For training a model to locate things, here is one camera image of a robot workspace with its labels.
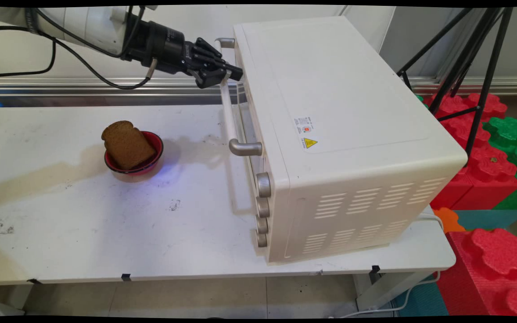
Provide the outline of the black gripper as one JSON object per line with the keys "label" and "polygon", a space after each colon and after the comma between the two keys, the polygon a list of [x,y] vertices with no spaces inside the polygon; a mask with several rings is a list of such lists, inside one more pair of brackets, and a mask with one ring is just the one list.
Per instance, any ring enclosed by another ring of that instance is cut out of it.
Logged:
{"label": "black gripper", "polygon": [[244,76],[241,68],[225,61],[222,53],[204,39],[198,38],[195,43],[186,41],[180,31],[153,21],[129,20],[124,44],[127,44],[125,61],[139,61],[142,66],[150,67],[152,58],[156,58],[156,70],[193,76],[200,89],[220,85],[224,80],[240,81]]}

